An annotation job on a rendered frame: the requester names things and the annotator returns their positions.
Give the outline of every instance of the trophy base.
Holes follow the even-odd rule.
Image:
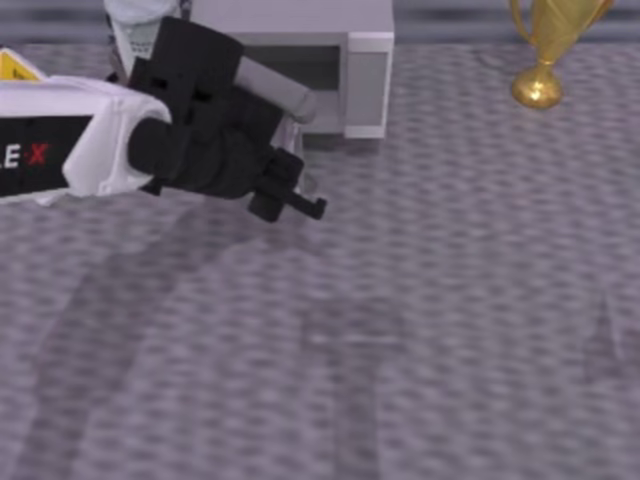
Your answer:
[[[520,73],[511,86],[513,97],[529,108],[545,110],[563,97],[560,80],[548,65],[537,65]]]

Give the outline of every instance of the wall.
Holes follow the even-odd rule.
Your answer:
[[[399,43],[517,39],[508,0],[394,3]],[[102,0],[0,0],[0,43],[102,43],[106,35]],[[640,0],[616,0],[614,10],[585,40],[640,40]]]

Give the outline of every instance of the red letter x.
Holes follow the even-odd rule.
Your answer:
[[[44,165],[44,153],[49,148],[48,143],[32,143],[31,144],[31,158],[29,158],[29,165]]]

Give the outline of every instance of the warning label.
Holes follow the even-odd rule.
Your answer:
[[[0,80],[44,80],[46,75],[8,48],[0,49]]]

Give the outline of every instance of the gold trophy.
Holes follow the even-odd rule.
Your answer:
[[[520,0],[510,1],[518,33],[536,48],[538,57],[535,67],[516,77],[511,93],[527,107],[551,108],[563,96],[560,80],[553,73],[553,65],[584,31],[611,8],[614,0],[533,0],[531,33],[522,21]]]

